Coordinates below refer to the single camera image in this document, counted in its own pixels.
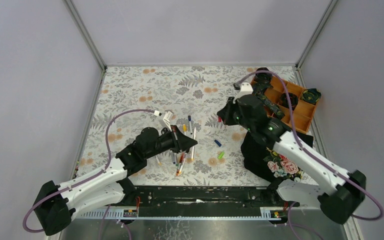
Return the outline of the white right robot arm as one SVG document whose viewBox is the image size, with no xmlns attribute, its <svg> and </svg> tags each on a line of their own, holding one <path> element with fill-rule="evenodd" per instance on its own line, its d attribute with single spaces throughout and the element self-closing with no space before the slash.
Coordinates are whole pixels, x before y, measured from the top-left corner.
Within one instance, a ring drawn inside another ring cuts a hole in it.
<svg viewBox="0 0 384 240">
<path fill-rule="evenodd" d="M 227 126 L 247 129 L 257 143 L 288 158 L 318 184 L 285 180 L 276 190 L 283 200 L 319 207 L 326 217 L 341 225 L 364 201 L 367 178 L 361 171 L 350 172 L 310 148 L 281 120 L 267 116 L 256 96 L 229 97 L 217 115 Z"/>
</svg>

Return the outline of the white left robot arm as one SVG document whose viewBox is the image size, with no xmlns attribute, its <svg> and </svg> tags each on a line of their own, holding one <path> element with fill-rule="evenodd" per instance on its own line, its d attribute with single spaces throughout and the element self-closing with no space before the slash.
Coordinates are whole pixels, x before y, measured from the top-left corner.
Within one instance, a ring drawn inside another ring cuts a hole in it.
<svg viewBox="0 0 384 240">
<path fill-rule="evenodd" d="M 108 165 L 60 184 L 52 180 L 44 183 L 33 204 L 41 231 L 46 236 L 55 235 L 77 216 L 121 202 L 135 191 L 128 177 L 146 167 L 149 158 L 165 151 L 185 152 L 197 143 L 176 125 L 164 128 L 162 133 L 154 127 L 146 127 Z"/>
</svg>

